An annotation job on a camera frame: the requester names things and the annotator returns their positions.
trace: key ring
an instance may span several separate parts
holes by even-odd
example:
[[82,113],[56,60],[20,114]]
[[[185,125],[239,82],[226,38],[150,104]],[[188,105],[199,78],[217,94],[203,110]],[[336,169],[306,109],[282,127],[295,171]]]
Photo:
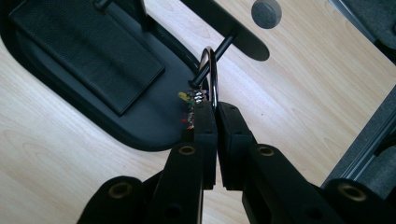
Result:
[[218,67],[215,52],[210,47],[206,47],[202,52],[198,73],[205,66],[206,61],[209,63],[210,74],[209,101],[212,103],[213,111],[216,112],[219,102]]

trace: light wood surface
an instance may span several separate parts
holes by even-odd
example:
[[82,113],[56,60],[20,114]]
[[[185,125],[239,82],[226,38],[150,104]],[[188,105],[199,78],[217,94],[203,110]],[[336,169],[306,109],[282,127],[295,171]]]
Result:
[[[197,57],[222,37],[177,0],[148,13]],[[396,67],[326,0],[278,0],[272,30],[250,17],[254,0],[218,0],[271,51],[256,62],[231,47],[219,61],[219,97],[238,106],[261,143],[279,148],[320,185],[396,83]],[[118,175],[146,180],[168,151],[129,148],[22,68],[0,44],[0,223],[76,223]],[[205,192],[204,223],[246,223],[240,192]]]

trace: wooden floor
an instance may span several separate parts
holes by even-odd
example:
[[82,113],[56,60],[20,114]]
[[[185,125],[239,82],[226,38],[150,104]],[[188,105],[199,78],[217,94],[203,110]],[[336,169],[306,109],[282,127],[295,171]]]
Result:
[[[218,0],[269,48],[256,62],[235,47],[219,61],[219,98],[238,106],[261,143],[279,148],[320,185],[396,83],[396,67],[326,0],[278,0],[272,30],[250,17],[254,0]],[[178,0],[147,11],[199,57],[222,37]],[[23,69],[0,44],[0,223],[76,223],[118,175],[145,180],[168,151],[129,148]],[[246,223],[241,193],[205,192],[204,223]]]

